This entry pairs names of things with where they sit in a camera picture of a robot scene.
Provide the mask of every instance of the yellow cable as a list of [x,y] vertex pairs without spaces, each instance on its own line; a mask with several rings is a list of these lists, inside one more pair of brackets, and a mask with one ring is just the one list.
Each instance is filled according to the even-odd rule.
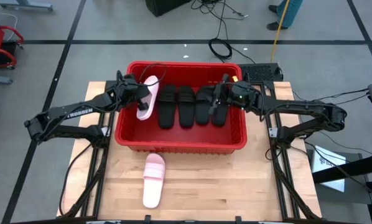
[[271,63],[272,63],[272,61],[273,61],[274,51],[276,50],[276,43],[277,43],[277,40],[278,40],[278,38],[279,38],[281,25],[283,24],[284,15],[285,15],[286,12],[287,12],[287,8],[288,8],[288,4],[289,4],[289,3],[290,3],[290,0],[287,0],[287,2],[286,2],[286,6],[284,6],[283,14],[281,15],[279,28],[277,28],[276,38],[274,39],[274,43],[273,43],[273,47],[272,47]]

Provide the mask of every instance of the slide sandal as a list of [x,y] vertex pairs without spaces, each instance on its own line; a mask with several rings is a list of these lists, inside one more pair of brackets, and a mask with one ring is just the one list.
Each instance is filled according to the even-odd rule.
[[191,128],[194,124],[196,97],[190,86],[181,86],[178,92],[179,124],[182,128]]
[[165,162],[158,154],[149,154],[144,166],[143,205],[156,208],[160,203],[162,184],[165,177]]
[[196,123],[207,125],[210,120],[209,110],[212,106],[213,86],[203,86],[196,93]]
[[144,121],[145,119],[150,118],[151,113],[153,112],[154,102],[156,101],[157,92],[159,91],[158,78],[154,75],[147,78],[144,84],[146,85],[154,84],[154,85],[147,87],[150,93],[141,99],[141,103],[147,103],[149,109],[147,110],[137,109],[136,117],[141,121]]
[[157,101],[160,128],[172,128],[174,125],[176,110],[176,86],[167,85],[163,87]]
[[229,106],[226,103],[219,104],[218,108],[211,118],[212,124],[218,127],[222,127],[223,125],[225,125],[226,117],[228,116],[228,109]]

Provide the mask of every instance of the pink slide sandal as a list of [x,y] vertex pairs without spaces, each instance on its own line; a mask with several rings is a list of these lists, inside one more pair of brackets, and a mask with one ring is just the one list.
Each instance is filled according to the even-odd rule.
[[142,111],[137,109],[136,117],[140,119],[141,121],[144,121],[145,119],[150,118],[150,115],[153,112],[154,102],[156,102],[157,92],[159,91],[158,78],[154,75],[147,78],[146,81],[144,81],[144,84],[146,85],[155,84],[155,85],[148,86],[147,88],[149,89],[150,93],[146,97],[141,99],[143,103],[147,103],[147,105],[149,105],[149,109],[142,110]]
[[158,154],[149,154],[143,173],[143,205],[146,208],[156,208],[159,205],[164,176],[165,162],[163,158]]

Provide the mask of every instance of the black shoe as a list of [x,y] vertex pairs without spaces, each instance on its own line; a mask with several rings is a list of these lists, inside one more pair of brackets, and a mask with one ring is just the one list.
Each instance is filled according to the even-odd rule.
[[275,6],[275,5],[270,5],[270,6],[269,6],[269,10],[277,14],[277,6]]
[[277,22],[272,22],[271,24],[266,25],[268,30],[277,30],[279,28],[279,24]]

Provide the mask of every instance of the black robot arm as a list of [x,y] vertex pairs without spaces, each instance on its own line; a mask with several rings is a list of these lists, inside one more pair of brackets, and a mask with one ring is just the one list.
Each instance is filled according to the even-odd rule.
[[28,129],[31,140],[39,144],[52,138],[85,138],[92,146],[102,147],[101,144],[105,144],[102,139],[106,131],[98,125],[83,128],[61,125],[61,123],[90,113],[120,111],[133,102],[138,102],[138,107],[146,110],[147,104],[141,103],[140,99],[148,94],[147,87],[138,84],[132,75],[123,77],[121,72],[117,71],[117,83],[104,93],[95,96],[92,100],[50,108],[26,121],[24,126]]
[[340,131],[345,127],[346,111],[332,103],[323,103],[319,100],[277,100],[263,95],[248,82],[231,83],[228,80],[229,76],[225,74],[223,81],[215,86],[211,114],[216,112],[218,104],[226,103],[246,112],[253,112],[260,117],[261,121],[275,112],[313,117],[310,121],[291,128],[285,126],[271,128],[270,137],[276,138],[278,146],[289,148],[291,142],[299,136],[310,136],[321,130]]

